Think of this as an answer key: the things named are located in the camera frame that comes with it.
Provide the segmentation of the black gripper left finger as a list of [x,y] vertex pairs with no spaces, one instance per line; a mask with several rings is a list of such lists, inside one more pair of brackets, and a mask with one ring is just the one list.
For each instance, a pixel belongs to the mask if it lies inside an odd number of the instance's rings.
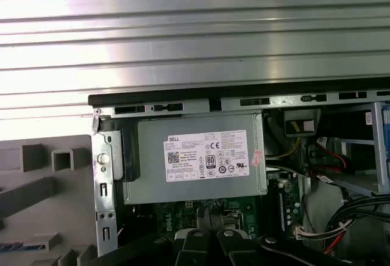
[[161,234],[146,235],[88,265],[207,265],[212,233],[209,208],[198,208],[196,219],[196,228],[178,231],[173,241]]

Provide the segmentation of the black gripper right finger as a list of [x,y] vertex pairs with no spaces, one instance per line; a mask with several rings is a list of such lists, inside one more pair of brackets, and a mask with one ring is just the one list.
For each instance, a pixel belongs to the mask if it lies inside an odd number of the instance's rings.
[[264,235],[252,240],[244,231],[225,227],[221,214],[211,214],[211,229],[230,265],[348,265],[299,242]]

